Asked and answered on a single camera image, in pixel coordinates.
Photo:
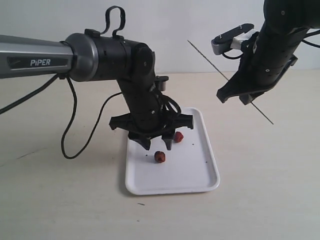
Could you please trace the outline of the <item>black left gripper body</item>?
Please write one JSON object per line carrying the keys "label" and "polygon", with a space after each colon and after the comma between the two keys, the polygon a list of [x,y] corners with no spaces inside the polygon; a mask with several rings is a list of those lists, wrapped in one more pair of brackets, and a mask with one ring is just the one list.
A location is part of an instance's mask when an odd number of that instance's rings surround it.
{"label": "black left gripper body", "polygon": [[174,132],[178,128],[193,129],[194,119],[192,115],[182,113],[172,117],[168,111],[157,117],[150,116],[141,119],[134,118],[131,113],[127,113],[112,117],[109,126],[112,130],[119,128],[140,137],[153,139]]}

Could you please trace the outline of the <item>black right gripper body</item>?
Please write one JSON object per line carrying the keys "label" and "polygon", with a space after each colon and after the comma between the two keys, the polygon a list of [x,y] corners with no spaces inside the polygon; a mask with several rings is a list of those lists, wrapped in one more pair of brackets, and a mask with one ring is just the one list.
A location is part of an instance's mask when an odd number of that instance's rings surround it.
{"label": "black right gripper body", "polygon": [[298,58],[296,41],[266,42],[257,39],[244,50],[238,71],[232,77],[232,95],[241,100],[254,100],[273,89]]}

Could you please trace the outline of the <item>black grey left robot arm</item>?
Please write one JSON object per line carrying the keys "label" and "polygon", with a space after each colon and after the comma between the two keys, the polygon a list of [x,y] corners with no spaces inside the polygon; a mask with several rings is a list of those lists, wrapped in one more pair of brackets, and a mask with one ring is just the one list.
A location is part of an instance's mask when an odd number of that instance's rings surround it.
{"label": "black grey left robot arm", "polygon": [[152,139],[161,137],[170,150],[176,129],[192,129],[194,120],[164,95],[168,77],[156,76],[155,62],[156,55],[147,44],[103,37],[92,29],[60,42],[0,37],[2,79],[52,75],[76,82],[115,80],[129,113],[112,117],[111,129],[127,131],[129,139],[146,150]]}

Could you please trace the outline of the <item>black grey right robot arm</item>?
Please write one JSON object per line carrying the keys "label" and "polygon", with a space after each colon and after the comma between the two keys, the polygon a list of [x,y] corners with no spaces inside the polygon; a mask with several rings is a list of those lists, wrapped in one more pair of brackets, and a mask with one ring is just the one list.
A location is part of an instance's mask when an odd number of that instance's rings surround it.
{"label": "black grey right robot arm", "polygon": [[222,103],[239,97],[247,105],[273,89],[296,63],[294,52],[308,31],[320,27],[318,0],[266,0],[263,14],[261,30],[245,23],[211,40],[215,55],[242,52],[237,72],[217,91]]}

